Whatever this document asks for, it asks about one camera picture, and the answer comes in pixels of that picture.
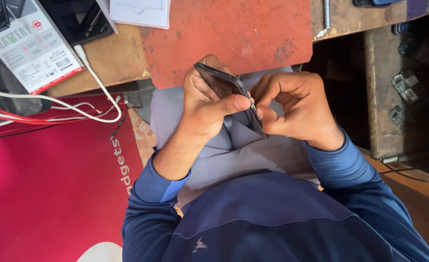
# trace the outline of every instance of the gray pants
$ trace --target gray pants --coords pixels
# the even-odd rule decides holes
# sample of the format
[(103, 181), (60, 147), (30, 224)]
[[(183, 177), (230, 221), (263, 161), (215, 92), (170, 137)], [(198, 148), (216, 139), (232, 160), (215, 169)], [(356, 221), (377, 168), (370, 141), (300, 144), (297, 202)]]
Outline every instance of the gray pants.
[[(243, 74), (240, 79), (245, 89), (250, 91), (264, 74), (274, 72), (292, 72), (292, 69), (283, 67)], [(153, 92), (150, 125), (156, 134), (158, 149), (178, 125), (184, 108), (183, 98), (182, 86)], [(281, 104), (276, 101), (269, 107), (277, 115), (284, 115)], [(193, 163), (192, 175), (177, 195), (176, 206), (182, 208), (224, 181), (263, 169), (318, 183), (299, 140), (280, 135), (271, 135), (268, 140), (261, 139), (258, 134), (233, 120), (232, 116), (226, 116), (219, 134), (208, 141)]]

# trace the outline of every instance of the wooden desk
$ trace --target wooden desk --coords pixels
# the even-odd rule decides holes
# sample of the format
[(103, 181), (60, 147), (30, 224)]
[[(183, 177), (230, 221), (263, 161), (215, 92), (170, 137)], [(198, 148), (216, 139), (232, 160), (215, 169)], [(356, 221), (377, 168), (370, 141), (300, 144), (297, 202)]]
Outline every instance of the wooden desk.
[[(406, 1), (387, 8), (356, 8), (351, 2), (331, 0), (331, 28), (322, 32), (322, 0), (311, 0), (314, 41), (406, 21)], [(92, 68), (106, 86), (150, 77), (139, 27), (118, 24), (118, 29), (118, 35), (113, 34), (83, 46)], [(63, 97), (97, 88), (95, 79), (85, 71), (50, 88), (47, 95)]]

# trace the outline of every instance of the blue shirt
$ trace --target blue shirt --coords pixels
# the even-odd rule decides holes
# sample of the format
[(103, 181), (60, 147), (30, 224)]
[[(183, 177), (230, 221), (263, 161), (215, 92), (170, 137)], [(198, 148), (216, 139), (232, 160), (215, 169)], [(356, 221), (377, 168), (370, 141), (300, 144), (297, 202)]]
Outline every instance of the blue shirt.
[(150, 159), (125, 212), (123, 261), (429, 262), (405, 206), (347, 135), (334, 152), (303, 145), (323, 191), (258, 172), (206, 191), (183, 219), (173, 207), (190, 174), (166, 180)]

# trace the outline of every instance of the phone box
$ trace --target phone box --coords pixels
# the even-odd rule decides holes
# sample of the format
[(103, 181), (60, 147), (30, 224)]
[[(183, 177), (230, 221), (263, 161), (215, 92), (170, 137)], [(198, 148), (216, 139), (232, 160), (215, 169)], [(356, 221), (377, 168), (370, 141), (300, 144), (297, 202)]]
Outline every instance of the phone box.
[(32, 95), (85, 69), (37, 0), (0, 0), (0, 58)]

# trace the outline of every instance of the white box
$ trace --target white box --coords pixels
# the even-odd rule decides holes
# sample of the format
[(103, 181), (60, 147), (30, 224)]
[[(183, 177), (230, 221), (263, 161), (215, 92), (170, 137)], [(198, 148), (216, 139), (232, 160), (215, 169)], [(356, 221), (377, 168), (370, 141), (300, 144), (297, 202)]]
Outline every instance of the white box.
[(169, 29), (171, 0), (110, 0), (116, 23)]
[(37, 0), (25, 0), (20, 12), (7, 11), (10, 25), (0, 29), (0, 58), (29, 93), (39, 94), (85, 69)]

